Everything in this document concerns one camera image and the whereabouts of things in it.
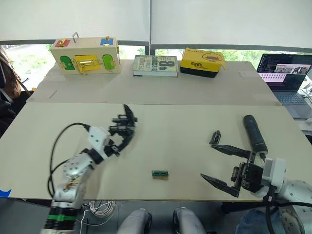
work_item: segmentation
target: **floor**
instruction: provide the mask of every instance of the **floor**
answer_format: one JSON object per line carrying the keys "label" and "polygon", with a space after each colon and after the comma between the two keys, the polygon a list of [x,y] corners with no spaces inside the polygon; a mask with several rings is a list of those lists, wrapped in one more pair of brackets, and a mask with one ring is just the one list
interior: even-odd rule
{"label": "floor", "polygon": [[[89,226],[88,234],[115,234],[123,220],[133,211],[145,208],[152,214],[150,234],[172,234],[172,215],[175,208],[187,207],[192,210],[202,222],[206,231],[217,231],[218,234],[234,234],[235,227],[246,212],[236,212],[227,215],[220,211],[220,202],[191,201],[119,201],[112,218],[102,226]],[[40,233],[49,208],[26,202],[0,198],[0,233],[2,234],[36,234]],[[102,223],[86,212],[85,220],[89,223]],[[79,234],[80,224],[77,222],[75,233]],[[83,225],[82,234],[86,234]]]}

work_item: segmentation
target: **white panel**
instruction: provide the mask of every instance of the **white panel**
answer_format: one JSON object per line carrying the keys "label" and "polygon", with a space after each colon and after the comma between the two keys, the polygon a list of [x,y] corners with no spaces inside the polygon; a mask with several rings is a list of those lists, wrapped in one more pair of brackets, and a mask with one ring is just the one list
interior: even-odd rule
{"label": "white panel", "polygon": [[311,0],[152,0],[152,44],[312,48]]}
{"label": "white panel", "polygon": [[0,40],[116,36],[149,41],[147,0],[1,0]]}

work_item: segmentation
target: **black handle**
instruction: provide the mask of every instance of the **black handle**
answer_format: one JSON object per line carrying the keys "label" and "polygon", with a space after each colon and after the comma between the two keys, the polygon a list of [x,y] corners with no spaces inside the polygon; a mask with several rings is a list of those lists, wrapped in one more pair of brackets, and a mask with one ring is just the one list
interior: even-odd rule
{"label": "black handle", "polygon": [[265,155],[268,153],[268,148],[264,142],[254,117],[252,115],[246,115],[243,121],[253,152],[260,154],[261,158],[265,157]]}

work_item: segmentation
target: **metal handle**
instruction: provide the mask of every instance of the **metal handle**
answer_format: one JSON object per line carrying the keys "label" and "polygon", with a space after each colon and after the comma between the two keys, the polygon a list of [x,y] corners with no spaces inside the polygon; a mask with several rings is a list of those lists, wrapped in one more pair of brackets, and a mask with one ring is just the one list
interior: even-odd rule
{"label": "metal handle", "polygon": [[75,40],[75,35],[77,36],[77,38],[79,38],[78,33],[77,33],[77,32],[74,32],[74,34],[73,34],[73,40],[74,40],[74,43],[76,43],[76,40]]}

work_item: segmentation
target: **robotic hand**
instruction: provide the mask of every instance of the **robotic hand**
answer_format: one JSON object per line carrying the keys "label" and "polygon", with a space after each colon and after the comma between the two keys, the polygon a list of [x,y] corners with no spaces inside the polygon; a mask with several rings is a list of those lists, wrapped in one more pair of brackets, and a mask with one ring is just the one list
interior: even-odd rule
{"label": "robotic hand", "polygon": [[[266,158],[268,153],[258,125],[253,116],[244,117],[244,126],[249,136],[252,151],[246,151],[229,145],[212,145],[212,147],[228,155],[236,155],[247,159],[239,167],[234,167],[229,187],[224,181],[201,174],[211,185],[235,197],[240,188],[262,197],[266,205],[266,220],[270,234],[274,234],[270,219],[270,207],[279,207],[281,221],[286,234],[312,233],[312,186],[301,180],[285,178],[286,161],[281,158]],[[259,155],[265,161],[264,167],[254,164]]]}
{"label": "robotic hand", "polygon": [[[91,149],[84,149],[80,154],[67,160],[63,167],[63,179],[53,195],[51,209],[41,234],[74,233],[74,225],[80,211],[86,191],[86,182],[98,164],[106,161],[111,155],[119,156],[131,141],[135,133],[135,122],[132,111],[124,105],[125,115],[118,115],[106,131],[101,127],[84,125],[88,130]],[[118,134],[123,138],[120,145],[110,139]]]}

